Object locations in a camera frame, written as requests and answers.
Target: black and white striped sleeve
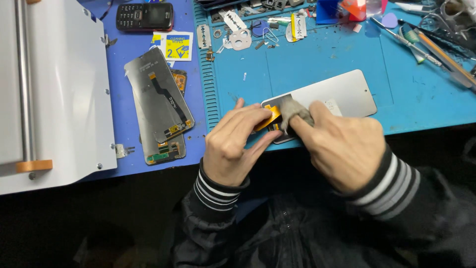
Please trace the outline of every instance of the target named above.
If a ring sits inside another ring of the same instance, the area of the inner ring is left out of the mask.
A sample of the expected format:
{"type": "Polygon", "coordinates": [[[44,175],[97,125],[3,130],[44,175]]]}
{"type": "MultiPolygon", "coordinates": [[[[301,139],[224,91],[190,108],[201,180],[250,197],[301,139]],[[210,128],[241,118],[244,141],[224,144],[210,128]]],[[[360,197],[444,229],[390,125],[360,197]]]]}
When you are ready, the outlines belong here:
{"type": "Polygon", "coordinates": [[[202,159],[193,190],[203,205],[212,210],[224,212],[230,211],[235,206],[241,191],[248,185],[248,177],[237,187],[224,186],[212,181],[203,171],[202,159]]]}
{"type": "Polygon", "coordinates": [[[410,204],[420,185],[420,173],[387,149],[371,181],[350,196],[350,204],[377,220],[389,220],[410,204]]]}

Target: metal rod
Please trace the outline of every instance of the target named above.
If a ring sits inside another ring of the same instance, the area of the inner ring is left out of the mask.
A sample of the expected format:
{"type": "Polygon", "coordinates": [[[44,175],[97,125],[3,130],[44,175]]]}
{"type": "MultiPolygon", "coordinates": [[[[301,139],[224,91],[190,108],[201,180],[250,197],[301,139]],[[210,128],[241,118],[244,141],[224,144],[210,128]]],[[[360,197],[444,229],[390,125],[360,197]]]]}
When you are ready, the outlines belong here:
{"type": "Polygon", "coordinates": [[[36,160],[26,12],[26,0],[15,0],[18,69],[20,75],[21,130],[23,141],[23,161],[25,162],[36,160]]]}

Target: blue silicone mat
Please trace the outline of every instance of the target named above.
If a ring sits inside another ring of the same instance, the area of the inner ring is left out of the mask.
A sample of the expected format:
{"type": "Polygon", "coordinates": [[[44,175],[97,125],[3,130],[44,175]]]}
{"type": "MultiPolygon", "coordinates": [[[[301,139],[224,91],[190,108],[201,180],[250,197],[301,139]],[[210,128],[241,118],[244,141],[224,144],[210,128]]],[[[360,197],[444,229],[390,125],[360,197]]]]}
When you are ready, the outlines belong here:
{"type": "MultiPolygon", "coordinates": [[[[212,49],[217,51],[226,33],[225,23],[211,23],[209,13],[194,5],[195,26],[207,24],[210,27],[212,49]],[[213,38],[217,29],[223,32],[218,39],[213,38]]],[[[289,17],[291,12],[309,5],[241,18],[249,26],[253,19],[289,17]]],[[[418,16],[404,13],[390,2],[388,12],[413,24],[419,22],[418,16]]],[[[279,46],[274,49],[263,45],[256,50],[262,38],[253,36],[250,48],[224,49],[220,54],[214,53],[213,62],[205,60],[208,49],[198,50],[208,131],[233,108],[239,97],[247,104],[260,103],[355,69],[360,69],[365,76],[377,105],[373,117],[382,123],[385,134],[476,122],[476,95],[429,62],[417,64],[410,50],[396,43],[388,33],[367,37],[366,22],[360,22],[363,27],[356,33],[352,31],[355,23],[347,23],[346,17],[336,25],[315,25],[313,18],[306,18],[306,22],[307,37],[297,42],[286,40],[285,26],[273,30],[279,38],[279,46]]],[[[476,62],[462,63],[471,69],[470,64],[476,62]]],[[[264,132],[252,135],[248,145],[264,132]]],[[[299,144],[298,141],[273,144],[268,150],[299,144]]]]}

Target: paper clip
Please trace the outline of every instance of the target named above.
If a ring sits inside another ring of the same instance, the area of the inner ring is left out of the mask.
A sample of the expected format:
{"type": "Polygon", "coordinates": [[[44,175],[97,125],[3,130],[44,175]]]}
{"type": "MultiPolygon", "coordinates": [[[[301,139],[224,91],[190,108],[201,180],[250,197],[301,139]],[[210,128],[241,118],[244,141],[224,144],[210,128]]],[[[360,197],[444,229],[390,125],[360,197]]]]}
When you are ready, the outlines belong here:
{"type": "Polygon", "coordinates": [[[276,37],[276,35],[273,34],[270,28],[263,28],[263,39],[265,38],[265,36],[274,43],[277,43],[279,41],[279,39],[276,37]]]}

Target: person's right hand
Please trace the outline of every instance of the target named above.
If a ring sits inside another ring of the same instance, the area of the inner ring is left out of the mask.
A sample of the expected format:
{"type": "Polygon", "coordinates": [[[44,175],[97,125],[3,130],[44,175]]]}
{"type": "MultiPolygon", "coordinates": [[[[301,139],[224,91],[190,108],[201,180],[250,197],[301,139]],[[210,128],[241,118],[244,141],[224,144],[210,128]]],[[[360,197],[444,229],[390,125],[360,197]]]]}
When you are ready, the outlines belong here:
{"type": "Polygon", "coordinates": [[[309,111],[314,127],[299,116],[289,124],[311,153],[312,165],[343,193],[363,188],[385,152],[382,125],[370,117],[334,116],[319,101],[311,103],[309,111]]]}

